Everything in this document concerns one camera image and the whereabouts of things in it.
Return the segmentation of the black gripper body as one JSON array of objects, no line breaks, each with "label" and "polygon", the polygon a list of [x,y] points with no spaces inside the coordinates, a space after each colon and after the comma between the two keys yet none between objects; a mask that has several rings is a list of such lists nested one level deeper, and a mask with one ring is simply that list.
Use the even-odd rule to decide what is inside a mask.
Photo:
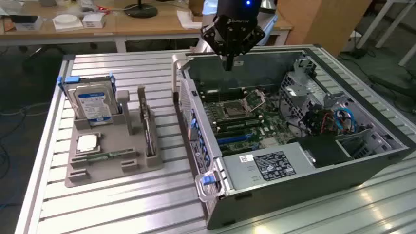
[{"label": "black gripper body", "polygon": [[245,54],[261,40],[257,15],[260,0],[220,0],[213,27],[217,33],[212,47],[218,55]]}]

